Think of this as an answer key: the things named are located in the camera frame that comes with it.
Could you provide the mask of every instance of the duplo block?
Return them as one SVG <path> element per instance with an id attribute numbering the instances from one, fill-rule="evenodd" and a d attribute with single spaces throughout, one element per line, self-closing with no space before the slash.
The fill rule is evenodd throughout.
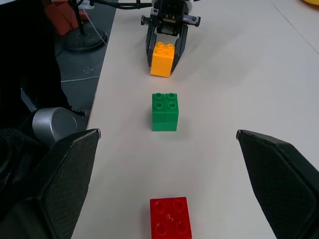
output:
<path id="1" fill-rule="evenodd" d="M 152 239 L 191 239 L 186 197 L 150 200 Z"/>
<path id="2" fill-rule="evenodd" d="M 174 45 L 165 45 L 162 42 L 156 43 L 152 57 L 151 74 L 169 77 L 173 66 L 174 52 Z"/>
<path id="3" fill-rule="evenodd" d="M 152 95 L 153 131 L 177 131 L 178 115 L 177 94 Z"/>

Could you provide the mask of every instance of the textured black panel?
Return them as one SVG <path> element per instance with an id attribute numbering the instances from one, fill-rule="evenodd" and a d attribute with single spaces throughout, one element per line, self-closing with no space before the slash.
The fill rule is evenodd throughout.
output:
<path id="1" fill-rule="evenodd" d="M 276 237 L 301 238 L 317 209 L 315 194 L 275 144 L 245 133 L 238 140 L 255 196 Z"/>
<path id="2" fill-rule="evenodd" d="M 72 236 L 88 191 L 97 141 L 92 137 L 76 141 L 43 195 L 45 210 L 59 239 Z"/>

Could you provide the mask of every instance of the lamp base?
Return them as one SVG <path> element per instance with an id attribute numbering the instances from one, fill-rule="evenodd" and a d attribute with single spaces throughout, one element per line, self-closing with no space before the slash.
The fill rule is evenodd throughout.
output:
<path id="1" fill-rule="evenodd" d="M 85 27 L 85 34 L 81 34 L 77 28 L 68 33 L 65 38 L 63 48 L 73 53 L 87 53 L 100 49 L 107 42 L 107 34 L 100 29 L 96 29 L 100 36 L 96 33 L 94 28 Z"/>

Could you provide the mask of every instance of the yellow lego brick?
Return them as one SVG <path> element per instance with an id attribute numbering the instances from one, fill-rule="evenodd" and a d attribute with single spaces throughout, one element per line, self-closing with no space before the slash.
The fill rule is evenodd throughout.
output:
<path id="1" fill-rule="evenodd" d="M 172 44 L 156 43 L 152 58 L 151 74 L 169 77 L 173 65 L 174 52 L 175 47 Z"/>

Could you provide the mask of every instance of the gray floor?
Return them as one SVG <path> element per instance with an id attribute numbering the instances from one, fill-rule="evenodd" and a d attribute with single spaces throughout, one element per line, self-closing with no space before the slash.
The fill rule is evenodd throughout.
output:
<path id="1" fill-rule="evenodd" d="M 108 37 L 111 34 L 115 9 L 106 5 L 95 4 L 92 10 L 86 10 L 91 18 L 94 26 L 107 33 Z M 56 41 L 56 53 L 62 49 L 63 39 L 58 38 Z M 56 57 L 60 66 L 62 77 L 62 89 L 75 110 L 90 110 L 93 104 L 94 95 L 100 75 L 106 47 L 87 54 L 72 54 L 67 51 L 62 51 Z M 72 81 L 84 78 L 87 80 Z"/>

